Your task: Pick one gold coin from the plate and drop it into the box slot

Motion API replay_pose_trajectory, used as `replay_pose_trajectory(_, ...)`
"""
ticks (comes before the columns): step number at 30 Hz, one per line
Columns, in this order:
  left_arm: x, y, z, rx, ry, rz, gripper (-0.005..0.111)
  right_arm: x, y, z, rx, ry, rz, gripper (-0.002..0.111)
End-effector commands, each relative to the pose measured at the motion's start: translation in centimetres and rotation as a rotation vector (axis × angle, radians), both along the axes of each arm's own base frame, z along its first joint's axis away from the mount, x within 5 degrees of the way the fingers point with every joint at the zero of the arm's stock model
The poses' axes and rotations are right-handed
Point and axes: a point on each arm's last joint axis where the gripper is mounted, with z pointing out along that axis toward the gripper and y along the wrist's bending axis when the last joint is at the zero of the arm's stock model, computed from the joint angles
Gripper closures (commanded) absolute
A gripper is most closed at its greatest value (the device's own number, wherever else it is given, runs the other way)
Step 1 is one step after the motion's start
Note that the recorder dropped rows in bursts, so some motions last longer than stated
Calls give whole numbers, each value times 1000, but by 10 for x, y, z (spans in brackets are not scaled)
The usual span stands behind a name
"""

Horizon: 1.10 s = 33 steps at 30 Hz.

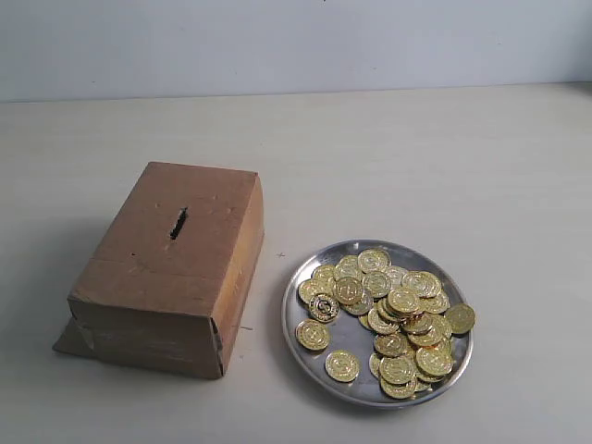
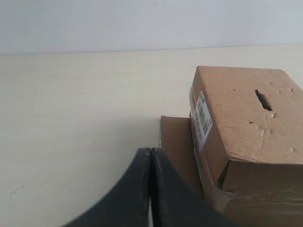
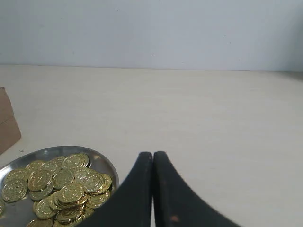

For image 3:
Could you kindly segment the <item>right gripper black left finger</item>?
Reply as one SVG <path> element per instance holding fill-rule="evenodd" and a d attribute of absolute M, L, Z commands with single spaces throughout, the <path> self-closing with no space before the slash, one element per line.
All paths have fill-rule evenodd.
<path fill-rule="evenodd" d="M 141 152 L 119 188 L 87 219 L 83 227 L 149 227 L 152 213 L 150 152 Z"/>

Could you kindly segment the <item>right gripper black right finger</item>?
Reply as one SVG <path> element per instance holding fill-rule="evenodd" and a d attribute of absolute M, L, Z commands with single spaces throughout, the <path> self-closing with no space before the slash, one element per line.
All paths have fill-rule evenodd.
<path fill-rule="evenodd" d="M 201 199 L 163 151 L 153 155 L 153 204 L 157 227 L 238 227 Z"/>

